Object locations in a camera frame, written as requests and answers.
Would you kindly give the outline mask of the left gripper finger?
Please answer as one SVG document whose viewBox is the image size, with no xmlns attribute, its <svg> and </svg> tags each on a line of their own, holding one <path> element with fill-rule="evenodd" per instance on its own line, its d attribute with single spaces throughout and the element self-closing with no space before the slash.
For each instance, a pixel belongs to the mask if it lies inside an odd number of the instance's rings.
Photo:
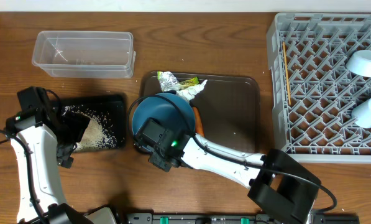
<svg viewBox="0 0 371 224">
<path fill-rule="evenodd" d="M 72 152 L 77 148 L 75 142 L 60 142 L 57 145 L 57 165 L 70 169 L 74 158 L 71 157 Z"/>
<path fill-rule="evenodd" d="M 67 111 L 63 115 L 63 122 L 69 127 L 74 142 L 81 141 L 90 120 L 91 119 L 89 117 L 72 111 Z"/>
</svg>

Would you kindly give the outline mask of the white rice pile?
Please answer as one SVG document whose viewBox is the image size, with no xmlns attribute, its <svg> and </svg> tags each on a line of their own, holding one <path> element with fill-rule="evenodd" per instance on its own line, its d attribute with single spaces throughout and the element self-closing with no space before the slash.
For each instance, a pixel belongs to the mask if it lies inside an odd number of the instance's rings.
<svg viewBox="0 0 371 224">
<path fill-rule="evenodd" d="M 89 125 L 81 141 L 77 143 L 77 148 L 74 152 L 101 151 L 116 148 L 117 137 L 113 130 L 112 120 L 108 115 L 86 108 L 83 105 L 65 106 L 63 114 L 69 111 L 82 114 L 90 119 Z"/>
</svg>

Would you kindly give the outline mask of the dark blue plate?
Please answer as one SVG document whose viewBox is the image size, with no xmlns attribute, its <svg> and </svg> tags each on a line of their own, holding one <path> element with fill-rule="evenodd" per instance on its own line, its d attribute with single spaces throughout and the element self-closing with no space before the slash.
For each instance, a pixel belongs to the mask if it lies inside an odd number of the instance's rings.
<svg viewBox="0 0 371 224">
<path fill-rule="evenodd" d="M 143 145 L 142 141 L 137 139 L 137 133 L 144 123 L 153 119 L 161 127 L 174 133 L 169 153 L 181 157 L 196 127 L 196 118 L 190 104 L 173 93 L 143 96 L 138 101 L 140 104 L 127 124 L 127 127 L 132 129 L 137 149 L 144 154 L 153 152 L 152 146 Z"/>
</svg>

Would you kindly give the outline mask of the orange carrot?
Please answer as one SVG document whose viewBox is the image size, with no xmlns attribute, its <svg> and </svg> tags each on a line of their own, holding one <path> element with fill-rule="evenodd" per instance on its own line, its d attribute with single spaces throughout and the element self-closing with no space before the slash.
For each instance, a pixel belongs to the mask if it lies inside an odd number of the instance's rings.
<svg viewBox="0 0 371 224">
<path fill-rule="evenodd" d="M 201 122 L 201 116 L 196 107 L 192 107 L 194 115 L 195 115 L 195 131 L 197 134 L 204 137 L 204 131 L 203 131 L 203 124 Z"/>
</svg>

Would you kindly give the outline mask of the wooden chopstick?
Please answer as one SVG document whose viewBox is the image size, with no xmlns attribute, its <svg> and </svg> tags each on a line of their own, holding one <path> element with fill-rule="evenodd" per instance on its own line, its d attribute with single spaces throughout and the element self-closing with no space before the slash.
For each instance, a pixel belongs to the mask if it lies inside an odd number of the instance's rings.
<svg viewBox="0 0 371 224">
<path fill-rule="evenodd" d="M 282 42 L 282 50 L 283 50 L 283 61 L 284 61 L 284 68 L 285 68 L 285 78 L 286 78 L 286 90 L 288 96 L 288 105 L 291 106 L 291 91 L 290 91 L 290 79 L 288 75 L 288 63 L 287 63 L 287 54 L 286 54 L 286 43 Z"/>
</svg>

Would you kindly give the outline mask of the light blue cup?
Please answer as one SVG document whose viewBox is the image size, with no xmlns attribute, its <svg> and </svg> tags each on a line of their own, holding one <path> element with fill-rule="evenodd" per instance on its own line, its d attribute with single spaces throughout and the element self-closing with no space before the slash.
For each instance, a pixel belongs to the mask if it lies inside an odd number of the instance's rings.
<svg viewBox="0 0 371 224">
<path fill-rule="evenodd" d="M 361 128 L 371 128 L 371 98 L 352 110 L 355 124 Z"/>
</svg>

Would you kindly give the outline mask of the light blue bowl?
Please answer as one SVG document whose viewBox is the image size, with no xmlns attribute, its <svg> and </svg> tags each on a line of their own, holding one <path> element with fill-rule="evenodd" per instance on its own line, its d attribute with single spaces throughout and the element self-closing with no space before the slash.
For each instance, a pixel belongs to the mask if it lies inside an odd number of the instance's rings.
<svg viewBox="0 0 371 224">
<path fill-rule="evenodd" d="M 371 78 L 371 50 L 358 50 L 346 63 L 346 69 L 363 77 Z"/>
</svg>

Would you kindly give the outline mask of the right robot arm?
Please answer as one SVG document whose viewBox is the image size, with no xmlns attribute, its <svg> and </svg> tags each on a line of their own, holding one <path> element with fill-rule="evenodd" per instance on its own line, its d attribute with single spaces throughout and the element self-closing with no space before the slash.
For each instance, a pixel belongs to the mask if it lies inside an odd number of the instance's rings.
<svg viewBox="0 0 371 224">
<path fill-rule="evenodd" d="M 308 223 L 320 180 L 281 150 L 239 152 L 208 141 L 188 122 L 172 127 L 146 118 L 132 126 L 134 140 L 150 151 L 150 162 L 168 172 L 187 166 L 232 180 L 248 189 L 263 211 L 282 223 Z"/>
</svg>

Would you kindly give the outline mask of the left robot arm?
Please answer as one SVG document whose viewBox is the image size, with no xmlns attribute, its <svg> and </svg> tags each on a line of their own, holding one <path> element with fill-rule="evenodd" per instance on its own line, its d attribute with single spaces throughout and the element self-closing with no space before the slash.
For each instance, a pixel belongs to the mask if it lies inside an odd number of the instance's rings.
<svg viewBox="0 0 371 224">
<path fill-rule="evenodd" d="M 28 87 L 18 92 L 21 111 L 6 121 L 18 165 L 20 205 L 18 223 L 119 223 L 115 209 L 108 205 L 90 212 L 78 212 L 67 204 L 59 168 L 69 169 L 72 152 L 89 125 L 82 114 L 63 113 L 53 107 L 51 92 Z"/>
</svg>

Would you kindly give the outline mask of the black waste tray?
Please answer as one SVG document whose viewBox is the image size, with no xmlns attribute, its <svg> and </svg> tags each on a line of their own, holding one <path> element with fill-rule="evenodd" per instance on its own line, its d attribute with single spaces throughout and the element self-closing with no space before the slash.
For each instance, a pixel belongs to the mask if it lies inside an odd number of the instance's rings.
<svg viewBox="0 0 371 224">
<path fill-rule="evenodd" d="M 121 95 L 101 95 L 80 98 L 67 98 L 53 100 L 52 105 L 55 109 L 62 107 L 62 116 L 65 106 L 80 106 L 91 108 L 108 115 L 113 123 L 113 130 L 117 137 L 117 146 L 114 149 L 122 148 L 126 145 L 126 104 Z"/>
</svg>

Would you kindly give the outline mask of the grey dishwasher rack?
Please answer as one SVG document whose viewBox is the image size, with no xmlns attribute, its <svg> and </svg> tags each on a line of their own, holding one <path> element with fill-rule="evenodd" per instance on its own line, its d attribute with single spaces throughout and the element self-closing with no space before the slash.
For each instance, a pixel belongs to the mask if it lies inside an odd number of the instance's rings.
<svg viewBox="0 0 371 224">
<path fill-rule="evenodd" d="M 371 98 L 371 78 L 346 69 L 358 50 L 371 50 L 371 14 L 281 12 L 274 17 L 267 55 L 277 149 L 300 162 L 371 164 L 371 128 L 357 126 L 351 116 Z"/>
</svg>

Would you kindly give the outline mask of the crumpled foil wrapper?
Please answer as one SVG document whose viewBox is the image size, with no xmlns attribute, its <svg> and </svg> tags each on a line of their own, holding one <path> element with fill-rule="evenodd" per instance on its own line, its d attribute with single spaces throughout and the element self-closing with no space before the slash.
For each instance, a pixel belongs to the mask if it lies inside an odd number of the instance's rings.
<svg viewBox="0 0 371 224">
<path fill-rule="evenodd" d="M 160 84 L 160 89 L 166 91 L 180 90 L 180 82 L 176 79 L 172 72 L 157 72 L 157 80 Z"/>
</svg>

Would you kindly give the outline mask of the green snack wrapper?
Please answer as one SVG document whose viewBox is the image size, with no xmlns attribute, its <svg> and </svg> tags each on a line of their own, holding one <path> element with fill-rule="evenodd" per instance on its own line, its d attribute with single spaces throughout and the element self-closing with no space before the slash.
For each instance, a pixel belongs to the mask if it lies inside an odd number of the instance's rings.
<svg viewBox="0 0 371 224">
<path fill-rule="evenodd" d="M 193 77 L 188 80 L 184 80 L 180 82 L 181 86 L 193 86 L 193 85 L 198 85 L 198 84 L 199 84 L 199 80 L 197 77 Z"/>
</svg>

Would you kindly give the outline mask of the brown serving tray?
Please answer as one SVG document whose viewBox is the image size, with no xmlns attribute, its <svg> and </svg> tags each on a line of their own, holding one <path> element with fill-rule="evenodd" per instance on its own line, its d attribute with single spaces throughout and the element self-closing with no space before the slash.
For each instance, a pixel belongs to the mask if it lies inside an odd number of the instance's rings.
<svg viewBox="0 0 371 224">
<path fill-rule="evenodd" d="M 248 77 L 174 73 L 178 81 L 196 77 L 207 81 L 191 100 L 198 109 L 204 137 L 216 144 L 243 152 L 257 152 L 260 126 L 260 94 L 257 82 Z"/>
</svg>

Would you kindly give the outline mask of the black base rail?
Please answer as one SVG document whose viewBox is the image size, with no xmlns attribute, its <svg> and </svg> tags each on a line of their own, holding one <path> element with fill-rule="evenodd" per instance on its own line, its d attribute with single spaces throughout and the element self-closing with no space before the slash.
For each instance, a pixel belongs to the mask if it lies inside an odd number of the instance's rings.
<svg viewBox="0 0 371 224">
<path fill-rule="evenodd" d="M 130 213 L 125 224 L 281 224 L 266 214 L 257 215 L 180 215 Z M 360 224 L 353 215 L 310 215 L 306 224 Z"/>
</svg>

